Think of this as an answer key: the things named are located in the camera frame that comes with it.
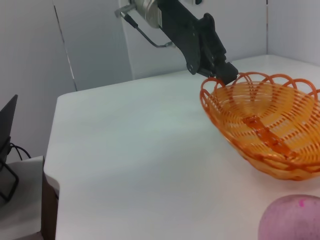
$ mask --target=orange basket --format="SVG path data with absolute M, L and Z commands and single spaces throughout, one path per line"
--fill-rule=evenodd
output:
M 298 90 L 301 84 L 311 92 Z M 301 181 L 320 176 L 319 92 L 306 79 L 248 72 L 228 86 L 205 80 L 200 100 L 212 123 L 252 166 L 277 179 Z

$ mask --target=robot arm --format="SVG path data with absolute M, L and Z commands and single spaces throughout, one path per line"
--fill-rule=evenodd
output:
M 188 0 L 195 4 L 201 0 Z M 160 28 L 172 42 L 165 45 L 153 43 L 138 27 L 138 24 L 127 14 L 136 9 L 153 28 Z M 226 62 L 226 49 L 220 41 L 214 18 L 206 13 L 197 19 L 179 0 L 131 0 L 131 4 L 115 12 L 136 28 L 155 47 L 176 45 L 184 55 L 186 66 L 193 75 L 217 77 L 224 84 L 233 82 L 238 70 Z

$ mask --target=black cable cord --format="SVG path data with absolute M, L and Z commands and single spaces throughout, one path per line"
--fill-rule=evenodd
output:
M 137 24 L 137 22 L 129 15 L 129 14 L 121 14 L 121 17 L 127 22 L 129 23 L 132 27 L 134 27 L 150 44 L 152 44 L 152 46 L 156 47 L 156 48 L 167 48 L 170 46 L 173 46 L 173 42 L 167 42 L 164 45 L 157 45 L 155 44 L 154 41 L 152 41 L 140 28 L 139 25 Z
M 159 49 L 160 49 L 160 48 L 167 48 L 167 47 L 173 45 L 173 42 L 172 42 L 172 41 L 167 42 L 167 43 L 164 44 L 164 45 L 157 45 L 157 44 L 155 44 L 138 26 L 136 27 L 136 29 L 137 29 L 137 31 L 138 31 L 139 33 L 141 33 L 141 35 L 142 35 L 150 44 L 152 44 L 152 46 L 154 46 L 154 47 L 156 47 L 156 48 L 159 48 Z
M 19 154 L 20 160 L 22 161 L 22 156 L 21 156 L 21 154 L 20 154 L 20 152 L 19 152 L 18 148 L 16 148 L 16 147 L 15 147 L 15 146 L 13 146 L 13 145 L 11 145 L 10 147 L 11 147 L 11 149 L 12 149 L 12 148 L 15 148 L 16 152 Z
M 21 156 L 21 154 L 20 154 L 19 149 L 22 150 L 22 151 L 28 156 L 29 159 L 31 159 L 30 154 L 29 154 L 25 149 L 23 149 L 23 148 L 20 147 L 20 146 L 14 145 L 12 142 L 10 143 L 10 149 L 9 149 L 9 151 L 8 151 L 8 154 L 10 153 L 10 151 L 11 151 L 12 148 L 14 148 L 14 149 L 17 151 L 17 153 L 19 154 L 19 157 L 20 157 L 20 160 L 21 160 L 21 161 L 22 161 L 23 159 L 22 159 L 22 156 Z

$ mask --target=white table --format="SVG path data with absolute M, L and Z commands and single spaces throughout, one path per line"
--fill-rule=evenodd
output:
M 4 204 L 1 199 L 1 240 L 20 240 L 40 232 L 43 161 L 44 157 L 40 156 L 8 164 L 19 176 L 19 184 L 8 203 Z M 3 169 L 0 174 L 1 190 L 11 187 L 13 182 L 12 175 Z M 40 239 L 40 237 L 34 236 L 32 239 Z
M 320 87 L 306 63 L 234 65 Z M 243 160 L 204 113 L 203 80 L 184 71 L 59 97 L 44 166 L 60 189 L 57 240 L 257 240 L 273 200 L 320 196 L 320 178 L 280 181 Z

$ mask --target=pink object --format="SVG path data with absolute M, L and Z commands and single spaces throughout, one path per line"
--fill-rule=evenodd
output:
M 277 199 L 264 212 L 258 240 L 320 240 L 320 198 L 290 195 Z

